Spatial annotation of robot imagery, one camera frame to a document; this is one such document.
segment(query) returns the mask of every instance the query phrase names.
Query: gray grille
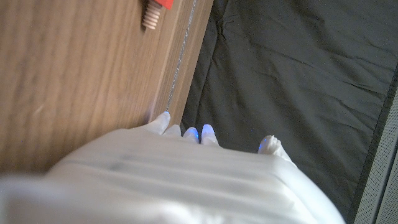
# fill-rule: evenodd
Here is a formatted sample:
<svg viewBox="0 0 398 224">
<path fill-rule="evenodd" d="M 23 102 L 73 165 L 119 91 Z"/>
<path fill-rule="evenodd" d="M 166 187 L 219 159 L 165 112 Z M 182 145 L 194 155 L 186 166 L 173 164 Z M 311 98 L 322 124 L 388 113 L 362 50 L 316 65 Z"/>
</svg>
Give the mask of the gray grille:
<svg viewBox="0 0 398 224">
<path fill-rule="evenodd" d="M 398 157 L 394 161 L 391 175 L 380 206 L 376 223 L 398 223 Z"/>
<path fill-rule="evenodd" d="M 391 161 L 394 161 L 395 148 L 397 142 L 397 131 L 398 131 L 398 97 L 395 95 L 394 101 L 390 108 L 390 112 L 387 117 L 386 125 L 382 132 L 379 147 L 377 148 L 376 156 L 373 161 L 373 165 L 366 182 L 365 190 L 361 199 L 361 203 L 358 207 L 358 212 L 355 217 L 355 224 L 362 223 L 373 223 L 377 217 L 379 211 L 379 202 L 383 197 L 383 189 L 386 180 L 389 178 L 389 170 L 391 167 Z M 387 187 L 386 194 L 390 194 L 390 198 L 386 195 L 386 201 L 382 203 L 380 207 L 380 216 L 377 222 L 380 223 L 397 223 L 397 173 L 395 170 L 395 180 L 391 179 L 390 187 Z"/>
</svg>

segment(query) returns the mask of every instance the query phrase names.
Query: wood grain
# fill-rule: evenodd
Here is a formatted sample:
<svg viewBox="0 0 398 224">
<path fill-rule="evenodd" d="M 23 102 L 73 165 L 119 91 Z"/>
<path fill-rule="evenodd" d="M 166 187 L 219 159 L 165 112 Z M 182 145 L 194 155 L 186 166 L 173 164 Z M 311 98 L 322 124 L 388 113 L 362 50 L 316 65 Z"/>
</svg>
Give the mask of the wood grain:
<svg viewBox="0 0 398 224">
<path fill-rule="evenodd" d="M 192 3 L 175 0 L 157 29 L 145 30 L 145 1 L 1 1 L 1 171 L 46 171 L 84 143 L 164 111 Z M 170 108 L 174 123 L 211 4 L 196 6 Z"/>
</svg>

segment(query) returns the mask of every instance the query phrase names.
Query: white fabric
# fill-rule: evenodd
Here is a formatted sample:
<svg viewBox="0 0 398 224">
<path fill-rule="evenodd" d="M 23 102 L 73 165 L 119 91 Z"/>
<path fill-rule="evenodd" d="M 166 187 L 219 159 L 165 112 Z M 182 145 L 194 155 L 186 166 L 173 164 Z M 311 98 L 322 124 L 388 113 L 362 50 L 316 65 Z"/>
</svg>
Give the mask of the white fabric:
<svg viewBox="0 0 398 224">
<path fill-rule="evenodd" d="M 165 132 L 169 121 L 113 131 L 43 179 L 6 182 L 3 207 L 25 195 L 10 223 L 344 223 L 276 138 L 250 154 L 219 147 L 211 126 L 201 144 L 196 129 Z"/>
</svg>

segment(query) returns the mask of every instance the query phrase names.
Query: dark gray fabric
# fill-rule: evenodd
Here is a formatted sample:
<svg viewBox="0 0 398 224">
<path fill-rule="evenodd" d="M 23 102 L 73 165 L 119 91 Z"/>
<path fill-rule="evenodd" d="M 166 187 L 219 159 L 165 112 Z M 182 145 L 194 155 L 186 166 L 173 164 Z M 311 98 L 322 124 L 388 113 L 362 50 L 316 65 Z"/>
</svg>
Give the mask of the dark gray fabric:
<svg viewBox="0 0 398 224">
<path fill-rule="evenodd" d="M 346 217 L 398 62 L 397 1 L 215 0 L 182 128 L 275 134 Z"/>
</svg>

